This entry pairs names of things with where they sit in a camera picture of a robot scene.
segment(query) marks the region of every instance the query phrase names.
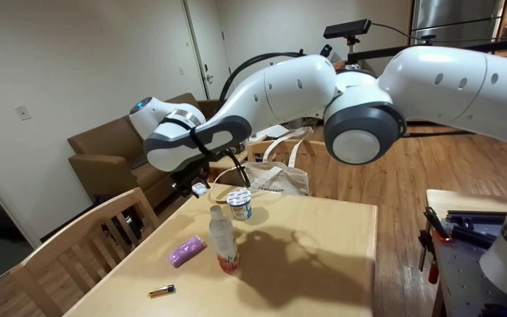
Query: refrigerator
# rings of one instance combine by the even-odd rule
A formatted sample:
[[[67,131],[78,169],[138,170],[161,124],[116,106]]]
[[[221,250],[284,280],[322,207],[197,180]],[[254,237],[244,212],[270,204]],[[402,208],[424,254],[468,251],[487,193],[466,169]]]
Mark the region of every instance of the refrigerator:
[[[411,34],[421,38],[435,34],[434,40],[472,40],[497,36],[504,0],[415,0]],[[420,41],[411,40],[411,44]],[[434,45],[462,48],[490,42],[447,42]]]

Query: plastic bottle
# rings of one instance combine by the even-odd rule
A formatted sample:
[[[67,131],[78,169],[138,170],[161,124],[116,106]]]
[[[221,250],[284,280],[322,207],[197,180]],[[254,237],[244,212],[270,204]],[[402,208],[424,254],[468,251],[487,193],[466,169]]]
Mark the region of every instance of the plastic bottle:
[[[222,270],[230,273],[237,269],[240,263],[240,254],[234,238],[232,221],[224,217],[219,205],[211,207],[209,231]]]

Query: bottle label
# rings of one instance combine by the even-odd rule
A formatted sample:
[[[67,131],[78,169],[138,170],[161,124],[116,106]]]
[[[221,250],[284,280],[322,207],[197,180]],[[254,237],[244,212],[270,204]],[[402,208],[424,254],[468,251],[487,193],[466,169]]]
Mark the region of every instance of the bottle label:
[[[222,235],[212,237],[212,239],[219,265],[223,271],[228,273],[237,269],[240,262],[240,253],[234,235]]]

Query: couch cushion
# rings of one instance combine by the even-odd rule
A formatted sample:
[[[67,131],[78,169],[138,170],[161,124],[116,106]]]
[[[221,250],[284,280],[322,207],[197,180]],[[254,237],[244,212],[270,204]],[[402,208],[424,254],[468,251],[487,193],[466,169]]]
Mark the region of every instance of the couch cushion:
[[[188,103],[192,106],[197,107],[197,109],[201,110],[201,107],[199,107],[199,102],[197,102],[197,99],[193,96],[192,93],[187,92],[183,95],[179,95],[177,97],[171,98],[169,100],[166,100],[167,103]]]
[[[136,183],[143,191],[148,190],[153,185],[170,175],[168,172],[160,171],[151,166],[150,163],[146,163],[139,168],[133,169],[132,174],[136,176]]]
[[[121,156],[128,162],[143,155],[142,142],[128,116],[75,135],[68,142],[79,154]]]

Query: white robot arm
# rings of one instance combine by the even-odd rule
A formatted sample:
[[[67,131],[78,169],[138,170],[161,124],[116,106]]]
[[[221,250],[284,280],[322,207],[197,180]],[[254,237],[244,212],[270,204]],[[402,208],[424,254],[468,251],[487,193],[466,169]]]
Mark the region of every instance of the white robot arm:
[[[328,152],[347,164],[380,158],[405,133],[407,118],[507,142],[507,58],[413,47],[394,56],[375,78],[353,70],[336,74],[328,60],[312,55],[253,74],[209,121],[191,105],[155,98],[143,99],[130,112],[148,161],[176,173],[197,170],[211,152],[303,116],[324,119]],[[503,228],[481,268],[507,293],[507,220]]]

